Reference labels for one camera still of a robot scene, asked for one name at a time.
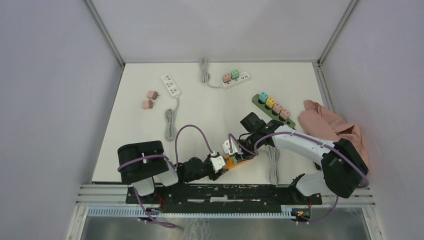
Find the orange power strip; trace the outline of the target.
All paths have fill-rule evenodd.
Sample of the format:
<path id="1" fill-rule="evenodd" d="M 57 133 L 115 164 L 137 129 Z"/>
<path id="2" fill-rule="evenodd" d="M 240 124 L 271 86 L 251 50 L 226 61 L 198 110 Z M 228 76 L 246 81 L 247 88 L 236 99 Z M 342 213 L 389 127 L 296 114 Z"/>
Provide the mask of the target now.
<path id="1" fill-rule="evenodd" d="M 224 171 L 229 171 L 230 169 L 233 169 L 237 166 L 240 166 L 241 164 L 244 164 L 247 161 L 250 161 L 252 158 L 248 158 L 248 159 L 237 159 L 237 156 L 229 156 L 227 155 L 224 160 L 225 160 L 225 166 L 222 168 Z"/>

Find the green power strip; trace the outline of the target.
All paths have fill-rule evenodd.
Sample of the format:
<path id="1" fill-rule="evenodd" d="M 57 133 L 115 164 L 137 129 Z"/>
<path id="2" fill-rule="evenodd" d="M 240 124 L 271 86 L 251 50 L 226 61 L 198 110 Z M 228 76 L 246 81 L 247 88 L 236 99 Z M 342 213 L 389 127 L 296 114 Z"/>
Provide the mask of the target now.
<path id="1" fill-rule="evenodd" d="M 276 115 L 271 108 L 268 108 L 265 103 L 262 103 L 259 100 L 259 94 L 256 94 L 252 97 L 251 102 L 258 107 L 263 113 L 269 116 L 272 120 L 279 121 L 289 126 L 292 129 L 296 128 L 296 123 L 292 121 L 290 118 L 284 119 L 280 115 Z"/>

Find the mint adapter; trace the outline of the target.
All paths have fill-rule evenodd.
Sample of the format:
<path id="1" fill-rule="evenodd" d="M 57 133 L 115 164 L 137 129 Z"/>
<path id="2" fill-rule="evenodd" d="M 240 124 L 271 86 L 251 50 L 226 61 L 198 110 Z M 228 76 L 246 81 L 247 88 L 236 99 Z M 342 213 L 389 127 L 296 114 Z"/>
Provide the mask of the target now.
<path id="1" fill-rule="evenodd" d="M 237 164 L 239 164 L 239 163 L 241 163 L 241 162 L 244 161 L 244 159 L 243 159 L 243 157 L 241 155 L 234 155 L 234 156 L 231 157 L 231 160 L 232 160 L 232 163 L 234 165 L 237 165 Z"/>

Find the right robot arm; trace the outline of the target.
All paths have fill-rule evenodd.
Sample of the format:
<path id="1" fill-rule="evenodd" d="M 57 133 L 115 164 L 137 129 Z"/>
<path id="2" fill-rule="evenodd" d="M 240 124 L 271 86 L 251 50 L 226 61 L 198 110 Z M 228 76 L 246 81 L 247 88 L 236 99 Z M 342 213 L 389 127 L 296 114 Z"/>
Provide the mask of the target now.
<path id="1" fill-rule="evenodd" d="M 313 174 L 301 174 L 289 189 L 289 199 L 302 204 L 314 194 L 333 193 L 348 199 L 357 188 L 367 188 L 368 167 L 353 144 L 341 138 L 338 141 L 324 140 L 299 132 L 279 120 L 265 122 L 251 112 L 241 120 L 248 137 L 238 141 L 228 135 L 224 148 L 229 156 L 236 155 L 238 161 L 253 159 L 262 146 L 286 149 L 303 156 L 321 170 Z"/>

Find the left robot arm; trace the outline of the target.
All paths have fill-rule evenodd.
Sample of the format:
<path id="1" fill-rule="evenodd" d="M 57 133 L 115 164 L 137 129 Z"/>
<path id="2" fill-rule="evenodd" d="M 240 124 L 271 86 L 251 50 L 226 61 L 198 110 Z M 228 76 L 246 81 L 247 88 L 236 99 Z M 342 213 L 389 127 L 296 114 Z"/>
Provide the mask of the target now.
<path id="1" fill-rule="evenodd" d="M 217 180 L 225 173 L 226 160 L 213 152 L 205 160 L 193 157 L 183 163 L 173 164 L 165 155 L 159 140 L 126 144 L 117 150 L 121 181 L 133 188 L 143 202 L 156 200 L 158 191 L 154 178 L 165 187 L 186 184 L 202 178 Z"/>

